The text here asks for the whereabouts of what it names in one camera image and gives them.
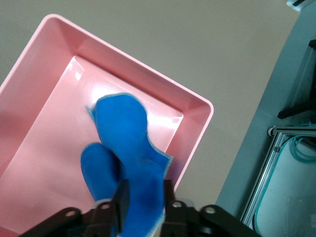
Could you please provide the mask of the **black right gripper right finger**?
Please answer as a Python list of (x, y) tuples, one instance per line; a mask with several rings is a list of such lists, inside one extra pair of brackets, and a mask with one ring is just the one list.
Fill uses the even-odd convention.
[(197, 211), (176, 199), (172, 180), (164, 180), (165, 219), (161, 237), (258, 237), (254, 230), (217, 205)]

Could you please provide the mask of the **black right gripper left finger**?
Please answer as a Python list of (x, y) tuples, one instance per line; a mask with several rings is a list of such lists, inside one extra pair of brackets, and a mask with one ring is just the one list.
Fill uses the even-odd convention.
[(122, 180), (111, 199), (99, 200), (87, 213), (68, 207), (24, 232), (22, 237), (115, 237), (129, 208), (129, 182)]

